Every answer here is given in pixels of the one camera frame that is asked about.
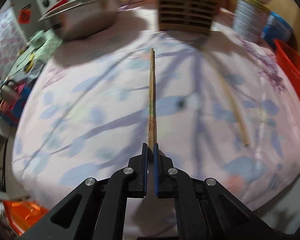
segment blue can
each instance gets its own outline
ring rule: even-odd
[[[270,12],[261,37],[275,50],[274,39],[288,42],[292,32],[292,27],[282,17],[275,12]]]

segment stainless steel basin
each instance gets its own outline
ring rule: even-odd
[[[112,25],[120,0],[74,0],[53,9],[39,21],[46,21],[65,41],[85,38]]]

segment wooden crate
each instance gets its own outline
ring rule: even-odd
[[[158,0],[159,29],[209,36],[217,8],[218,0]]]

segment red basket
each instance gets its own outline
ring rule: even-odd
[[[300,97],[300,56],[290,46],[278,39],[274,40],[278,65],[289,78]]]

